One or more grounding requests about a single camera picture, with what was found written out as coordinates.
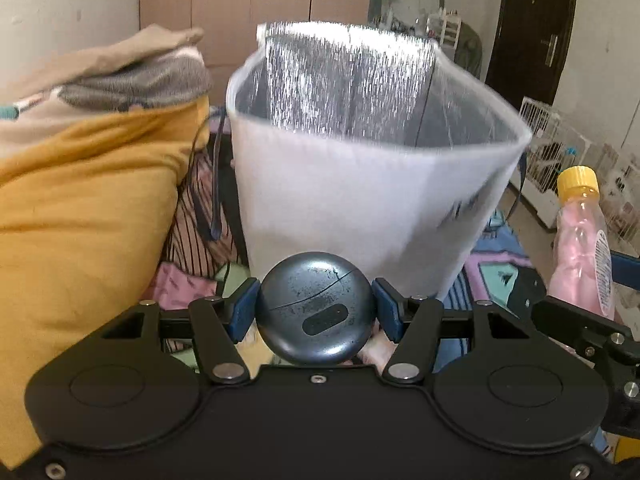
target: pet cage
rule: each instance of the pet cage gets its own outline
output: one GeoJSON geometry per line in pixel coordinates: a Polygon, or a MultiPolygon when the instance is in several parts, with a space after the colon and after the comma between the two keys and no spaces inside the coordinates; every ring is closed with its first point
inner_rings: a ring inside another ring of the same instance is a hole
{"type": "MultiPolygon", "coordinates": [[[[600,208],[607,221],[607,239],[612,251],[640,256],[640,170],[635,156],[600,147],[592,166],[600,187],[600,208]]],[[[616,311],[640,340],[640,292],[616,285],[616,311]]]]}
{"type": "MultiPolygon", "coordinates": [[[[533,133],[522,195],[536,209],[540,221],[553,228],[560,210],[558,175],[571,166],[593,167],[590,160],[597,160],[600,150],[547,104],[525,97],[520,117],[533,133]]],[[[511,183],[520,187],[519,170],[511,176],[511,183]]]]}

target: metal handle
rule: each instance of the metal handle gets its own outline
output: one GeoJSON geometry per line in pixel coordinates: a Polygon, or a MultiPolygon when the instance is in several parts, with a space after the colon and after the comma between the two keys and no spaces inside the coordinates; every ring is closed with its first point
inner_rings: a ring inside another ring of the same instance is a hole
{"type": "Polygon", "coordinates": [[[553,65],[554,57],[556,56],[556,47],[558,46],[558,35],[552,34],[551,40],[549,41],[542,40],[540,41],[540,43],[548,46],[548,49],[546,50],[545,65],[546,66],[553,65]]]}

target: yellow object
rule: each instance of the yellow object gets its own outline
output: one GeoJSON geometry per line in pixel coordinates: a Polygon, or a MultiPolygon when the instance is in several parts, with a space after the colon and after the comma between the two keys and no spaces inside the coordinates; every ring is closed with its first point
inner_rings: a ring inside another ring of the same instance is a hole
{"type": "Polygon", "coordinates": [[[558,198],[564,205],[567,200],[577,196],[600,196],[598,179],[595,172],[587,166],[567,168],[558,176],[558,198]]]}
{"type": "Polygon", "coordinates": [[[616,464],[627,458],[640,457],[640,440],[621,436],[616,446],[616,454],[614,461],[616,464]]]}
{"type": "Polygon", "coordinates": [[[0,160],[0,460],[10,468],[40,446],[23,402],[31,376],[149,284],[208,113],[202,97],[108,114],[0,160]]]}

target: bottle label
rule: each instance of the bottle label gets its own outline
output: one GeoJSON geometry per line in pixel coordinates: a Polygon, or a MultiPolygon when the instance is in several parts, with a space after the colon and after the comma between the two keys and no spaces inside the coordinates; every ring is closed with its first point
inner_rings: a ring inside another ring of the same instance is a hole
{"type": "Polygon", "coordinates": [[[613,308],[613,302],[611,301],[611,287],[613,285],[613,279],[611,277],[611,252],[609,251],[607,235],[602,229],[598,231],[596,236],[594,259],[600,310],[604,317],[610,317],[611,309],[613,308]]]}

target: pink bottle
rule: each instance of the pink bottle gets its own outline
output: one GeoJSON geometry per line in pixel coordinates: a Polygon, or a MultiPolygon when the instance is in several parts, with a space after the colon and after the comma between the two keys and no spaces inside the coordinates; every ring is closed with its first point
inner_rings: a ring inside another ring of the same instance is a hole
{"type": "Polygon", "coordinates": [[[558,176],[556,270],[550,296],[613,319],[611,254],[607,226],[598,203],[598,180],[591,168],[574,166],[558,176]]]}

